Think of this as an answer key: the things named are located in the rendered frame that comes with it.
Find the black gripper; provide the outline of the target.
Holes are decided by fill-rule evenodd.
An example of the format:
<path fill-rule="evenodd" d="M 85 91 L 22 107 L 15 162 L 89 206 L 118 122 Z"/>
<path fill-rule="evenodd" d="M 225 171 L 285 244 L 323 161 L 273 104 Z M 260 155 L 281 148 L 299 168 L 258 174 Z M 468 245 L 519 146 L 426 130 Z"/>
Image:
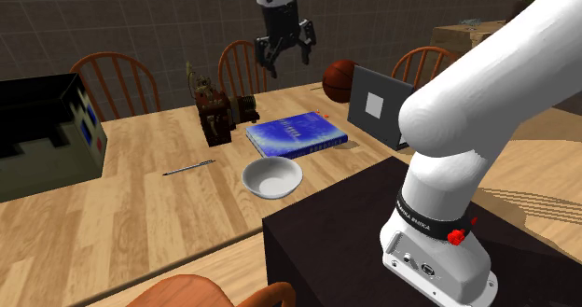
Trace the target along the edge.
<path fill-rule="evenodd" d="M 267 35 L 255 39 L 255 55 L 257 62 L 270 72 L 272 78 L 277 77 L 276 59 L 280 53 L 298 45 L 301 48 L 301 60 L 308 65 L 312 47 L 317 39 L 312 21 L 303 19 L 299 22 L 298 2 L 291 1 L 278 7 L 263 7 L 263 17 L 266 23 Z M 299 36 L 299 29 L 304 38 Z"/>

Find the orange wooden chair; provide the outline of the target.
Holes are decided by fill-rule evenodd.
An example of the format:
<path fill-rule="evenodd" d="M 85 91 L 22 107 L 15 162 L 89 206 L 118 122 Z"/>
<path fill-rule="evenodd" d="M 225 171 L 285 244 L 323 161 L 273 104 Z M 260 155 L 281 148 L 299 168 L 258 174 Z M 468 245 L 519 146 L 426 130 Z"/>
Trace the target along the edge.
<path fill-rule="evenodd" d="M 287 282 L 266 286 L 238 305 L 212 280 L 196 274 L 163 279 L 132 300 L 127 307 L 296 307 L 296 292 Z"/>
<path fill-rule="evenodd" d="M 268 77 L 255 56 L 254 44 L 236 40 L 227 45 L 218 62 L 218 82 L 223 92 L 233 96 L 266 92 Z"/>
<path fill-rule="evenodd" d="M 437 77 L 458 55 L 446 49 L 425 46 L 406 53 L 395 65 L 391 77 L 410 83 L 415 90 Z"/>
<path fill-rule="evenodd" d="M 132 70 L 133 80 L 135 82 L 138 96 L 139 96 L 139 99 L 141 102 L 141 106 L 144 110 L 144 113 L 149 114 L 150 111 L 149 111 L 148 106 L 146 104 L 145 91 L 142 87 L 141 79 L 140 79 L 139 74 L 138 74 L 139 71 L 143 72 L 145 74 L 145 76 L 149 79 L 151 90 L 152 90 L 154 105 L 156 107 L 156 111 L 160 112 L 161 105 L 160 105 L 160 99 L 159 99 L 158 85 L 157 85 L 155 78 L 152 76 L 151 72 L 141 62 L 135 60 L 133 57 L 130 57 L 130 56 L 122 54 L 122 53 L 113 52 L 113 51 L 102 51 L 102 52 L 92 53 L 90 55 L 87 55 L 87 56 L 81 58 L 69 70 L 69 72 L 72 74 L 78 74 L 82 84 L 85 87 L 85 92 L 88 94 L 88 97 L 89 97 L 92 105 L 94 106 L 96 115 L 99 117 L 100 121 L 104 121 L 104 113 L 103 113 L 102 109 L 99 107 L 95 97 L 93 96 L 92 90 L 90 89 L 90 85 L 87 83 L 87 80 L 85 79 L 84 75 L 82 74 L 82 67 L 84 65 L 86 65 L 87 63 L 89 63 L 92 66 L 93 72 L 95 73 L 95 75 L 96 75 L 96 77 L 97 77 L 97 79 L 102 87 L 104 96 L 105 96 L 107 102 L 109 103 L 110 109 L 113 112 L 115 119 L 120 118 L 115 101 L 110 93 L 110 90 L 108 89 L 108 86 L 107 86 L 106 81 L 104 79 L 104 75 L 102 73 L 100 65 L 98 64 L 98 60 L 100 60 L 100 59 L 109 59 L 111 61 L 111 63 L 113 64 L 114 70 L 117 74 L 117 78 L 118 78 L 118 81 L 119 81 L 119 84 L 121 87 L 121 90 L 125 96 L 128 108 L 130 109 L 130 113 L 132 116 L 135 116 L 135 109 L 134 109 L 134 106 L 132 103 L 132 98 L 129 94 L 129 90 L 127 88 L 126 81 L 125 81 L 124 76 L 122 75 L 122 71 L 120 69 L 120 65 L 119 65 L 120 60 L 123 60 L 130 65 L 130 68 Z"/>

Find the brown basketball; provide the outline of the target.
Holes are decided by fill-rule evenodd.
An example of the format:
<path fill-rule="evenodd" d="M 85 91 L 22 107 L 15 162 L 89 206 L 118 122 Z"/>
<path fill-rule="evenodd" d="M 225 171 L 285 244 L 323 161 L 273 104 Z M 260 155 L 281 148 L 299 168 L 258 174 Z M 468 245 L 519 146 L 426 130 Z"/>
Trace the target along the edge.
<path fill-rule="evenodd" d="M 357 63 L 354 61 L 338 60 L 327 67 L 323 74 L 322 86 L 330 100 L 340 104 L 350 102 L 356 66 Z"/>

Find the blue book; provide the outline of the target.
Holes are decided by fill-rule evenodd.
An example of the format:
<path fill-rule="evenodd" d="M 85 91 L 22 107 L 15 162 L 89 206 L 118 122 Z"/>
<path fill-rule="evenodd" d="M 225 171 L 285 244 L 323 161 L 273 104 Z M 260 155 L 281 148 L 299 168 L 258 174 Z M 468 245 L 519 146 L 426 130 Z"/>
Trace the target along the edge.
<path fill-rule="evenodd" d="M 262 157 L 295 159 L 348 141 L 348 135 L 316 112 L 260 123 L 246 136 Z"/>

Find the brown antique machine figure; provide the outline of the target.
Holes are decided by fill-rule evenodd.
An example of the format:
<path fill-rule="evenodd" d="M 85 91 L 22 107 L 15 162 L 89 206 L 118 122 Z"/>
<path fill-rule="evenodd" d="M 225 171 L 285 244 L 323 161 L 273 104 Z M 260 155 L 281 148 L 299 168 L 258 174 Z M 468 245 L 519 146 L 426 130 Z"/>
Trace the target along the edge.
<path fill-rule="evenodd" d="M 196 77 L 190 62 L 187 62 L 186 69 L 189 91 L 195 99 L 209 147 L 230 143 L 230 132 L 236 129 L 237 124 L 256 123 L 260 119 L 253 95 L 228 97 L 216 89 L 209 77 Z"/>

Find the grey laptop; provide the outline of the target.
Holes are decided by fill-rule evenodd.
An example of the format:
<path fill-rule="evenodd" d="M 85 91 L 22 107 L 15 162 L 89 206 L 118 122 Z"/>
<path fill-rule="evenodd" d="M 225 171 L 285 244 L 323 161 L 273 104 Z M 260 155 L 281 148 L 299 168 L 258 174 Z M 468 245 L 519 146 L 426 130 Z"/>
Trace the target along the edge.
<path fill-rule="evenodd" d="M 393 150 L 406 148 L 398 115 L 412 93 L 409 83 L 356 65 L 348 121 Z"/>

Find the white bowl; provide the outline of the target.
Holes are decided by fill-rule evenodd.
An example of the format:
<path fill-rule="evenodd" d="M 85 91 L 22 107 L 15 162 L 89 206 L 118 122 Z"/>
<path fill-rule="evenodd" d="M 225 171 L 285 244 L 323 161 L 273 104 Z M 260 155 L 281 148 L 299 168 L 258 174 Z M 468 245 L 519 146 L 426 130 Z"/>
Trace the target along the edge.
<path fill-rule="evenodd" d="M 281 199 L 292 193 L 303 178 L 300 166 L 283 157 L 265 157 L 249 163 L 242 171 L 242 183 L 257 197 Z"/>

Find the dark pen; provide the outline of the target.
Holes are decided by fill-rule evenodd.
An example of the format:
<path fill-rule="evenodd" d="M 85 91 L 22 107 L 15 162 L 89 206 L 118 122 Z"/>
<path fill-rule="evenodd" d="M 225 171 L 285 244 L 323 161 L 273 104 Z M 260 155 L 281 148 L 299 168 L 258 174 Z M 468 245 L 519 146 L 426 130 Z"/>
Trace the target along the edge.
<path fill-rule="evenodd" d="M 205 161 L 202 161 L 202 162 L 193 164 L 193 165 L 189 165 L 187 167 L 183 167 L 183 168 L 180 168 L 180 169 L 172 170 L 170 172 L 167 172 L 167 173 L 162 174 L 162 176 L 171 175 L 171 174 L 177 174 L 177 173 L 180 173 L 180 172 L 184 172 L 184 171 L 187 171 L 187 170 L 191 170 L 191 169 L 194 169 L 194 168 L 201 167 L 203 165 L 212 164 L 214 162 L 215 162 L 215 160 L 205 160 Z"/>

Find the light wooden cabinet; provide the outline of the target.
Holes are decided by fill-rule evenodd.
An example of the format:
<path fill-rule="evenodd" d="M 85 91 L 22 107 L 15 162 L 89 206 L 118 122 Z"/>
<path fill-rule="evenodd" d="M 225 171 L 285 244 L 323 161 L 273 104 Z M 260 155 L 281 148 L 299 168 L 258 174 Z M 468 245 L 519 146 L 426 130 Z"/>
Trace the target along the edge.
<path fill-rule="evenodd" d="M 505 24 L 505 21 L 485 21 L 477 26 L 455 24 L 435 27 L 430 45 L 446 49 L 459 59 Z"/>

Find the dark robot stand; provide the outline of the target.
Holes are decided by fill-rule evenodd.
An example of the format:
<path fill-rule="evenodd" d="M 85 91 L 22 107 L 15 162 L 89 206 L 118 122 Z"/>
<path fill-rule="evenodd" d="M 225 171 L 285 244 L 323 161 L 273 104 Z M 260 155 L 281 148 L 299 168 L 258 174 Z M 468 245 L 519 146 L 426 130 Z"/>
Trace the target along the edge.
<path fill-rule="evenodd" d="M 436 307 L 381 262 L 381 227 L 408 170 L 383 160 L 264 218 L 269 283 L 297 307 Z M 467 213 L 500 286 L 492 307 L 582 307 L 582 264 L 476 203 Z"/>

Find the light wooden table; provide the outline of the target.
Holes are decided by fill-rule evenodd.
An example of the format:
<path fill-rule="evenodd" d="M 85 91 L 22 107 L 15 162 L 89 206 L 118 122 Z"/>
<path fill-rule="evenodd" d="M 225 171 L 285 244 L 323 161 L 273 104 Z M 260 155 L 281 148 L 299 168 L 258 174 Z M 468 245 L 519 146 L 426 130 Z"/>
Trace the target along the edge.
<path fill-rule="evenodd" d="M 393 155 L 314 84 L 256 96 L 265 121 L 319 111 L 349 140 L 299 159 L 289 196 L 258 198 L 241 180 L 258 156 L 237 128 L 209 147 L 197 109 L 107 121 L 103 175 L 0 203 L 0 307 L 63 307 L 240 239 L 287 205 Z M 162 176 L 205 160 L 212 164 Z"/>

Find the black beige box with buttons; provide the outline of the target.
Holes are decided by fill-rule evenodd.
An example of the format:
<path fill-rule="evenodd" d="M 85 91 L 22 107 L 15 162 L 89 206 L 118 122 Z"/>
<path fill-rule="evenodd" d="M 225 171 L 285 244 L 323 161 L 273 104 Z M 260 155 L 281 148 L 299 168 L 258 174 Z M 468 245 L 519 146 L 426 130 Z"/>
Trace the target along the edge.
<path fill-rule="evenodd" d="M 78 74 L 0 81 L 0 202 L 100 177 L 106 144 Z"/>

